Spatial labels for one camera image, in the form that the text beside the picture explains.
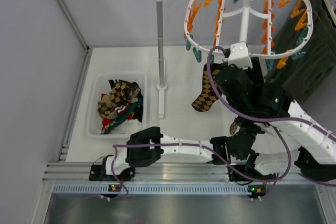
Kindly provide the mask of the silver rack upright pole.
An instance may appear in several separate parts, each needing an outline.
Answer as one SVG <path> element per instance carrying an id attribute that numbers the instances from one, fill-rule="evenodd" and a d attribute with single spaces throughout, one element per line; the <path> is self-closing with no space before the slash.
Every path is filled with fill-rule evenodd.
<path id="1" fill-rule="evenodd" d="M 159 61 L 159 87 L 165 87 L 164 80 L 164 53 L 163 53 L 163 2 L 156 2 L 157 17 L 157 42 L 158 42 L 158 61 Z"/>

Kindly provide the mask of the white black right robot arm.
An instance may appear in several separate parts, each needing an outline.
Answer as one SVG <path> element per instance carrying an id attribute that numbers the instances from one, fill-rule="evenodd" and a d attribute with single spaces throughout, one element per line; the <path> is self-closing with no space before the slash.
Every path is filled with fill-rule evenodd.
<path id="1" fill-rule="evenodd" d="M 265 83 L 258 59 L 242 69 L 223 62 L 215 77 L 225 106 L 250 123 L 268 124 L 296 141 L 294 165 L 317 182 L 335 179 L 335 135 L 310 117 L 283 88 Z"/>

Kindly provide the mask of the brown yellow argyle sock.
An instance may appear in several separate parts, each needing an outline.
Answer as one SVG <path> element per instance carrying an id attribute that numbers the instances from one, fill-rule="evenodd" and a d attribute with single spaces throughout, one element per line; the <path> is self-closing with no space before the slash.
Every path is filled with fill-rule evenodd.
<path id="1" fill-rule="evenodd" d="M 204 65 L 202 72 L 202 90 L 198 97 L 192 102 L 192 108 L 197 112 L 207 112 L 217 100 L 218 97 L 209 80 L 207 65 Z"/>

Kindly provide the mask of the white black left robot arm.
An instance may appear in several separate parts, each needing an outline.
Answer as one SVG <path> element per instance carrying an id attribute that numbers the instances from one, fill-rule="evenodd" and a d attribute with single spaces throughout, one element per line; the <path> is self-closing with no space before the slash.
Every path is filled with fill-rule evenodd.
<path id="1" fill-rule="evenodd" d="M 133 133 L 125 144 L 117 144 L 115 155 L 104 162 L 106 175 L 120 175 L 128 168 L 148 167 L 154 163 L 211 163 L 224 165 L 230 157 L 244 161 L 255 153 L 252 146 L 259 126 L 245 120 L 238 122 L 239 130 L 232 136 L 192 141 L 162 134 L 157 126 Z"/>

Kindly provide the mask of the white oval clip hanger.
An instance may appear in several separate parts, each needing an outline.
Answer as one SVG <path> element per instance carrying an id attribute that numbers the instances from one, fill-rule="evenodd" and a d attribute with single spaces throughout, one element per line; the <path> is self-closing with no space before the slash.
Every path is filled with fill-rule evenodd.
<path id="1" fill-rule="evenodd" d="M 197 43 L 192 35 L 194 20 L 199 13 L 202 6 L 208 6 L 213 0 L 190 0 L 187 5 L 187 11 L 184 21 L 184 39 L 186 40 L 186 50 L 192 50 L 197 61 L 201 61 L 202 55 L 209 53 L 210 50 L 203 47 L 201 44 Z M 290 18 L 298 18 L 298 22 L 295 25 L 294 30 L 299 31 L 301 34 L 294 48 L 287 49 L 283 53 L 275 53 L 272 51 L 275 42 L 273 40 L 272 34 L 274 32 L 273 19 L 274 19 L 274 0 L 264 1 L 264 10 L 259 12 L 251 7 L 251 3 L 255 0 L 242 0 L 243 5 L 241 8 L 236 9 L 231 12 L 226 11 L 226 0 L 217 0 L 217 14 L 216 23 L 214 30 L 214 41 L 213 48 L 215 49 L 211 52 L 210 61 L 214 61 L 215 55 L 221 55 L 221 52 L 217 47 L 219 46 L 220 38 L 223 34 L 223 23 L 226 19 L 234 16 L 241 15 L 239 41 L 245 41 L 247 44 L 247 35 L 249 30 L 249 18 L 250 16 L 255 16 L 264 21 L 263 30 L 264 35 L 261 42 L 264 44 L 263 51 L 259 54 L 250 52 L 250 58 L 258 57 L 261 59 L 273 61 L 278 59 L 281 66 L 284 66 L 286 61 L 291 57 L 301 57 L 304 55 L 302 52 L 303 47 L 310 40 L 313 33 L 313 17 L 312 17 L 312 6 L 309 0 L 299 0 L 294 9 L 290 14 Z"/>

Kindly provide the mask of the white garment hanger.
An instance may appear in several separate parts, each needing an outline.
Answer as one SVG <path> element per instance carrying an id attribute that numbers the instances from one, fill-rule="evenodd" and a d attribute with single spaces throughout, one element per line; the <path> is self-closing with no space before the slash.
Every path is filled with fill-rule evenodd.
<path id="1" fill-rule="evenodd" d="M 331 3 L 329 0 L 323 0 L 325 9 L 327 10 L 327 13 L 330 16 L 330 19 L 335 26 L 335 3 Z"/>

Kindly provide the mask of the pile of colourful socks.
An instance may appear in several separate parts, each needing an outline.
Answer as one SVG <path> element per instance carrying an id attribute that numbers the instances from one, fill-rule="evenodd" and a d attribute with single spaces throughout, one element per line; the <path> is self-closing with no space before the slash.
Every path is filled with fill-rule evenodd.
<path id="1" fill-rule="evenodd" d="M 103 93 L 97 112 L 102 120 L 100 134 L 132 134 L 142 127 L 144 97 L 136 82 L 109 80 L 111 90 Z"/>

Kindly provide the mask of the aluminium mounting rail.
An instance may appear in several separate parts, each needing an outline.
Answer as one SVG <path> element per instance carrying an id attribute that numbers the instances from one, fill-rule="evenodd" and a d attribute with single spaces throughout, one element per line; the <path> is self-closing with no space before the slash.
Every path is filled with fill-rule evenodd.
<path id="1" fill-rule="evenodd" d="M 101 162 L 97 163 L 49 163 L 43 175 L 44 182 L 88 182 L 94 177 L 99 177 Z M 230 175 L 226 166 L 212 164 L 153 164 L 145 168 L 135 168 L 127 172 L 123 178 L 134 182 L 159 182 L 159 183 L 195 183 L 228 182 Z"/>

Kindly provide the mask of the dark green hanging garment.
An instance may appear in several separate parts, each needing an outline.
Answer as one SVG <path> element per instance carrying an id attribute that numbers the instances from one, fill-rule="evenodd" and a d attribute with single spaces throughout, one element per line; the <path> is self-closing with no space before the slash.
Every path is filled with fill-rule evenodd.
<path id="1" fill-rule="evenodd" d="M 267 82 L 283 87 L 299 103 L 305 102 L 335 68 L 335 25 L 323 0 L 309 0 L 312 6 L 313 33 L 303 47 L 304 55 L 291 57 L 281 69 L 265 76 Z"/>

